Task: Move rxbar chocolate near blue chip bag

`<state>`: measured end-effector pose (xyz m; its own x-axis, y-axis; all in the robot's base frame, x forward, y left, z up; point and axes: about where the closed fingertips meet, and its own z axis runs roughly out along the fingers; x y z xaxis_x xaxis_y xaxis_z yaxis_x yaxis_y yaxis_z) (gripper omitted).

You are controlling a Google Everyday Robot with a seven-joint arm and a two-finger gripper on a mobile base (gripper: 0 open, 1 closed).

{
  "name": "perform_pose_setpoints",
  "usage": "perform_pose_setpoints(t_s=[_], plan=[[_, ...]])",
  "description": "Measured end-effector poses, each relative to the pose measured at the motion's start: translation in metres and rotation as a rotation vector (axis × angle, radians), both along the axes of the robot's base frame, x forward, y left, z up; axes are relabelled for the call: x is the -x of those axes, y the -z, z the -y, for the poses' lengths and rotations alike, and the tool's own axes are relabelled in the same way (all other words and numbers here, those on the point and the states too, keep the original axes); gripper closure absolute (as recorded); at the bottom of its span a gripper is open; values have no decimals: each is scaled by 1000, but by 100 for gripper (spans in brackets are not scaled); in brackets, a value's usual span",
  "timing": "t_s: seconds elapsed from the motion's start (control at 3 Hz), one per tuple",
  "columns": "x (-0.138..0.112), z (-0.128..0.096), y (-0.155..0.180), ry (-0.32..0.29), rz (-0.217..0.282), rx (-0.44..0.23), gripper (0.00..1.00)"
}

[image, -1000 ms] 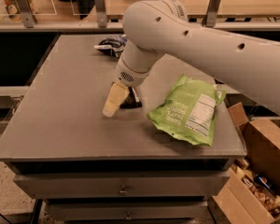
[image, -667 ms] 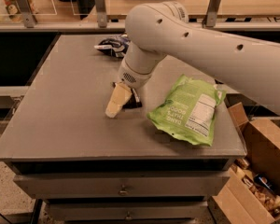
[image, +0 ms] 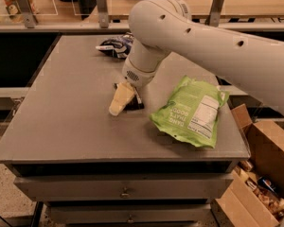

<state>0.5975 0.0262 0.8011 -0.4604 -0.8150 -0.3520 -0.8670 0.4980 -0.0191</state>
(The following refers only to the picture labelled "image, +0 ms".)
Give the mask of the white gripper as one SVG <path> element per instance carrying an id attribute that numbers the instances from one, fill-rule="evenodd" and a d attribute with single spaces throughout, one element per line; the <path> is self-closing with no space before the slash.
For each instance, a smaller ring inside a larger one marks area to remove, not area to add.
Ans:
<path id="1" fill-rule="evenodd" d="M 138 69 L 127 58 L 122 68 L 122 75 L 128 82 L 117 84 L 113 100 L 109 107 L 109 113 L 113 116 L 118 116 L 134 98 L 134 88 L 132 85 L 136 88 L 144 87 L 153 80 L 155 74 L 156 71 L 146 72 Z"/>

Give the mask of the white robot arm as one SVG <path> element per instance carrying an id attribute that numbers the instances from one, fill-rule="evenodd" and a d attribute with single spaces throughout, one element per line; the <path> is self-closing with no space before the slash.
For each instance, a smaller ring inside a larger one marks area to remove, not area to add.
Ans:
<path id="1" fill-rule="evenodd" d="M 194 23 L 184 0 L 141 0 L 128 23 L 122 75 L 133 86 L 149 84 L 174 52 L 284 115 L 284 42 Z"/>

